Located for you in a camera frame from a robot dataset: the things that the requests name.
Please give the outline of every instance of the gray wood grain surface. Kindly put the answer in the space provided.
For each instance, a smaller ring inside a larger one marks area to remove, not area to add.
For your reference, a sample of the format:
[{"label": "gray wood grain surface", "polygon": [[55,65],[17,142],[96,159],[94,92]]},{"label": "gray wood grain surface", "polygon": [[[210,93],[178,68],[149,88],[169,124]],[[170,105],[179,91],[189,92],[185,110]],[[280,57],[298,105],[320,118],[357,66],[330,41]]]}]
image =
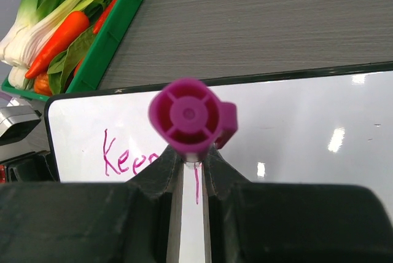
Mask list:
[{"label": "gray wood grain surface", "polygon": [[393,60],[392,37],[393,0],[145,0],[100,88]]}]

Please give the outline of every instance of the whiteboard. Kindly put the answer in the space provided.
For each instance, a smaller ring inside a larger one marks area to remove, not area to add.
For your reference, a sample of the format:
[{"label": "whiteboard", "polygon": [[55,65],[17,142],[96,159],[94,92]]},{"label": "whiteboard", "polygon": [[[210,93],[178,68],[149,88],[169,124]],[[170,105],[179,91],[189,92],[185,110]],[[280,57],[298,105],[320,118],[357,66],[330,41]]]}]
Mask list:
[{"label": "whiteboard", "polygon": [[[221,150],[251,181],[358,184],[373,190],[393,214],[393,72],[254,82],[211,87],[237,104],[239,130]],[[157,92],[65,98],[47,108],[47,123],[63,182],[126,181],[166,143],[147,109]],[[105,174],[108,160],[117,166]]]}]

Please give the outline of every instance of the pink marker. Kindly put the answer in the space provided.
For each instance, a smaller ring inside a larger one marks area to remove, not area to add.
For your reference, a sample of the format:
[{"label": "pink marker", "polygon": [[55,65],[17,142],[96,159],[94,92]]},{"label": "pink marker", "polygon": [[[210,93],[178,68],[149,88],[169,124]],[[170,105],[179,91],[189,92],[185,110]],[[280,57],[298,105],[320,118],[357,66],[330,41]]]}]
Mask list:
[{"label": "pink marker", "polygon": [[151,102],[149,118],[186,162],[203,160],[213,144],[222,148],[238,129],[236,105],[190,78],[166,86]]}]

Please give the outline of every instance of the bok choy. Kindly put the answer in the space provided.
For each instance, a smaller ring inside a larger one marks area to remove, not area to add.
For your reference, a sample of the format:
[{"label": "bok choy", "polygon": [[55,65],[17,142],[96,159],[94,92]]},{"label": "bok choy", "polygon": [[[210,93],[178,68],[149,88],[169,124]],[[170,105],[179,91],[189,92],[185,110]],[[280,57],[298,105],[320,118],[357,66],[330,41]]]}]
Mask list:
[{"label": "bok choy", "polygon": [[0,42],[0,59],[15,67],[29,68],[68,14],[83,11],[92,4],[104,1],[65,0],[53,8],[49,1],[45,3],[44,0],[39,5],[39,0],[22,0],[14,26]]}]

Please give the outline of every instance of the marker cap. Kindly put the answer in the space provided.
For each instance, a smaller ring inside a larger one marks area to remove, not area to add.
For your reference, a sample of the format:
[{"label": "marker cap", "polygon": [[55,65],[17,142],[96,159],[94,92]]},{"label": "marker cap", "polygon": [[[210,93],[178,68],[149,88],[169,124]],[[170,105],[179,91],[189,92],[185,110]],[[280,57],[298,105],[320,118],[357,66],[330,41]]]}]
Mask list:
[{"label": "marker cap", "polygon": [[166,86],[152,100],[149,119],[186,162],[203,160],[213,144],[222,148],[238,129],[236,105],[191,78]]}]

